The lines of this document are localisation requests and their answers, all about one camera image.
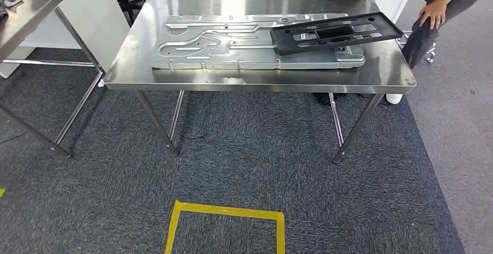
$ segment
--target chair base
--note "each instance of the chair base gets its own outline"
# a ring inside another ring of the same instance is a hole
[[[399,45],[399,47],[401,49],[404,47],[404,45],[406,45],[406,42],[408,41],[409,36],[413,32],[410,30],[404,30],[403,33],[404,33],[404,35],[401,38],[396,39],[397,44]],[[435,56],[436,56],[435,49],[436,49],[436,47],[437,47],[437,43],[433,42],[433,45],[431,46],[431,48],[426,52],[427,55],[430,55],[429,57],[426,58],[426,62],[428,62],[428,63],[434,63],[435,62]]]

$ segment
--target stainless steel table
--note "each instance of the stainless steel table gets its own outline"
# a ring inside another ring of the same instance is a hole
[[[384,94],[405,94],[416,86],[395,41],[365,45],[365,65],[341,70],[158,70],[151,68],[150,58],[156,37],[169,15],[356,15],[376,11],[378,7],[373,0],[147,0],[104,82],[110,89],[135,91],[174,155],[178,151],[172,140],[184,91],[328,92],[340,146],[334,161],[339,162]],[[168,133],[146,99],[145,90],[180,91]],[[374,94],[345,141],[333,93]]]
[[[87,48],[84,41],[80,38],[70,22],[67,20],[66,16],[58,8],[58,5],[62,1],[63,0],[23,0],[21,4],[8,9],[9,18],[0,28],[0,60],[4,63],[95,67],[98,73],[97,76],[95,77],[87,92],[84,94],[82,100],[78,103],[76,109],[68,119],[67,123],[63,126],[60,134],[56,137],[54,141],[29,126],[29,124],[15,116],[12,112],[7,110],[7,108],[2,105],[0,105],[0,115],[5,116],[12,123],[34,136],[36,139],[48,146],[51,150],[63,156],[70,157],[71,153],[62,148],[60,144],[67,134],[69,128],[72,126],[73,122],[77,118],[78,114],[80,113],[85,102],[91,95],[92,91],[104,76],[104,71],[101,69],[101,65]],[[5,59],[20,45],[20,43],[30,33],[32,33],[36,29],[39,23],[42,22],[43,19],[46,18],[46,16],[52,11],[55,11],[55,13],[58,15],[62,23],[81,46],[81,49],[84,51],[90,62]]]

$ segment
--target yellow tape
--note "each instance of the yellow tape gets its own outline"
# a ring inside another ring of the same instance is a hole
[[[168,237],[166,239],[166,247],[164,254],[171,254],[173,242],[174,242],[174,235],[176,233],[176,228],[178,227],[178,220],[180,219],[180,213],[182,211],[275,220],[276,221],[276,253],[284,254],[285,252],[284,214],[282,212],[270,212],[268,210],[256,210],[256,209],[230,208],[227,206],[211,206],[211,205],[202,205],[200,203],[182,203],[180,201],[174,201],[174,207],[170,219]]]

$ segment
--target gray floor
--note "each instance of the gray floor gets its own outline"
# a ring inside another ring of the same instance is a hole
[[[480,0],[441,29],[433,65],[413,72],[408,96],[466,253],[493,249],[493,0]],[[398,25],[423,6],[410,0]]]

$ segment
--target black plastic part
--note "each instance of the black plastic part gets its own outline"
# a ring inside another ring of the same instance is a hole
[[[402,37],[402,31],[376,12],[273,27],[270,35],[276,52],[289,55],[396,39]]]

